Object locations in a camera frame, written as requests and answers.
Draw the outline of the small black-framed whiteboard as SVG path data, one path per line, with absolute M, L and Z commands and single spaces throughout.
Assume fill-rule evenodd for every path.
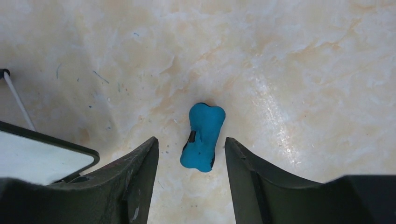
M 93 149 L 0 123 L 1 178 L 49 185 L 72 180 L 99 160 L 99 153 Z

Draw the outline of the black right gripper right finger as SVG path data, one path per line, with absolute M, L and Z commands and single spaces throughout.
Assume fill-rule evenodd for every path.
M 289 173 L 225 141 L 235 220 L 239 224 L 393 224 L 394 175 L 345 175 L 326 183 Z

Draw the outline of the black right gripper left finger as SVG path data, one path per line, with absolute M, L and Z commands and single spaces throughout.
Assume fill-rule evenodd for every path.
M 145 224 L 159 160 L 149 138 L 132 152 L 70 182 L 0 181 L 3 224 Z

